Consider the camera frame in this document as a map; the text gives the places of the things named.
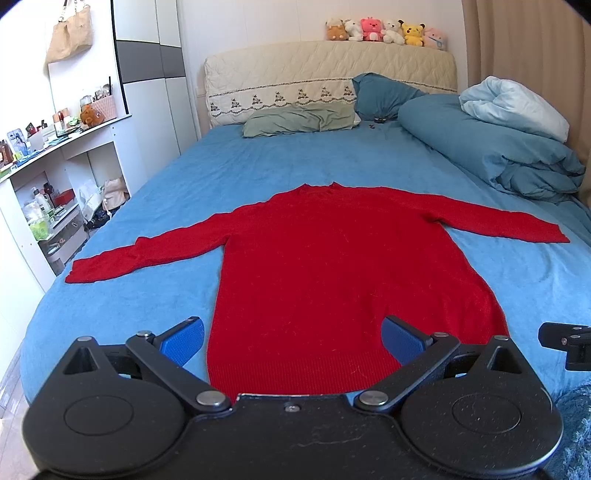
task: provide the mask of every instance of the blue fluffy rug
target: blue fluffy rug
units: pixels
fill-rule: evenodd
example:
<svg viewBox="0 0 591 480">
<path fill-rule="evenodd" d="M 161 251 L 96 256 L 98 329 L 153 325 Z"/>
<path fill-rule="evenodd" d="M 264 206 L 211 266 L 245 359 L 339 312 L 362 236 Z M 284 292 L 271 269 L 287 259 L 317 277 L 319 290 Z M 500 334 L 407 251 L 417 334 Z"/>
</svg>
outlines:
<svg viewBox="0 0 591 480">
<path fill-rule="evenodd" d="M 591 480 L 591 384 L 563 395 L 556 404 L 564 436 L 546 470 L 555 480 Z"/>
</svg>

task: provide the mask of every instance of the blue bed sheet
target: blue bed sheet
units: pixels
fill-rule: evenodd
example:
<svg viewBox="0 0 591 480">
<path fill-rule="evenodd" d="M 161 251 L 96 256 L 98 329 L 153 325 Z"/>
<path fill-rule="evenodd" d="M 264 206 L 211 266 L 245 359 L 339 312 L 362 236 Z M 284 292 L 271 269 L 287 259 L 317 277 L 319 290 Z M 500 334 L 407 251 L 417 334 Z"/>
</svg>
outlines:
<svg viewBox="0 0 591 480">
<path fill-rule="evenodd" d="M 151 179 L 79 257 L 189 226 L 216 212 L 269 199 L 303 183 L 388 186 L 437 193 L 504 210 L 528 212 L 560 225 L 570 244 L 530 244 L 450 230 L 493 289 L 510 333 L 556 398 L 591 378 L 564 370 L 564 354 L 537 341 L 542 322 L 587 323 L 591 314 L 591 218 L 574 201 L 554 205 L 497 192 L 404 130 L 398 122 L 351 131 L 244 139 L 240 125 L 217 127 Z M 71 342 L 92 335 L 122 343 L 138 330 L 160 333 L 190 317 L 212 321 L 222 248 L 198 258 L 144 268 L 95 284 L 68 285 L 64 276 L 44 296 L 27 329 L 21 373 L 32 400 Z M 207 379 L 206 349 L 186 365 Z"/>
</svg>

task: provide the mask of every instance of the sweater sleeve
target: sweater sleeve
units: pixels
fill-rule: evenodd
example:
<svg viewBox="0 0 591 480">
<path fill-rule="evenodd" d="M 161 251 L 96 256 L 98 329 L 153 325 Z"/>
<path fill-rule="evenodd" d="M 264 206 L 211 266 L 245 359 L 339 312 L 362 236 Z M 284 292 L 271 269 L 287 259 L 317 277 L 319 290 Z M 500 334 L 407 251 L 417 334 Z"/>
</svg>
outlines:
<svg viewBox="0 0 591 480">
<path fill-rule="evenodd" d="M 75 260 L 66 283 L 92 283 L 121 277 L 152 265 L 198 257 L 225 245 L 254 219 L 258 206 L 245 205 L 232 213 L 216 213 L 203 222 L 177 228 L 153 238 L 139 237 L 133 245 L 115 248 L 95 257 Z"/>
<path fill-rule="evenodd" d="M 558 225 L 539 220 L 529 213 L 506 212 L 441 195 L 385 190 L 392 192 L 389 197 L 397 203 L 421 210 L 427 221 L 441 222 L 458 230 L 526 242 L 570 242 Z"/>
</svg>

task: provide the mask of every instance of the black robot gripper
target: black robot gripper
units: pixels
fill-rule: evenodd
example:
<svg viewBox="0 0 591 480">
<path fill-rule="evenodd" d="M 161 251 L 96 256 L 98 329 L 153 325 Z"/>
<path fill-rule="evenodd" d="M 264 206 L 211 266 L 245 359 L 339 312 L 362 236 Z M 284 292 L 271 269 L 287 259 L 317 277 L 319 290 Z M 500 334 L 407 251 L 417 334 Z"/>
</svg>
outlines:
<svg viewBox="0 0 591 480">
<path fill-rule="evenodd" d="M 509 337 L 462 345 L 387 317 L 403 367 L 353 401 L 232 404 L 158 348 L 195 320 L 124 345 L 74 341 L 23 422 L 38 480 L 550 479 L 562 419 Z"/>
</svg>

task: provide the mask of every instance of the red box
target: red box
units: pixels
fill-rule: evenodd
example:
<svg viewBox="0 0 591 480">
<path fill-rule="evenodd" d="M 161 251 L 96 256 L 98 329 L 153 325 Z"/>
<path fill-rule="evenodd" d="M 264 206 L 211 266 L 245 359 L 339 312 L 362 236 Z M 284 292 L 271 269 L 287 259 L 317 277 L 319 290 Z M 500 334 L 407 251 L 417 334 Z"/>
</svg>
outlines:
<svg viewBox="0 0 591 480">
<path fill-rule="evenodd" d="M 56 207 L 61 205 L 67 205 L 74 199 L 74 189 L 66 190 L 65 192 L 60 193 L 57 197 L 54 198 L 54 203 Z"/>
</svg>

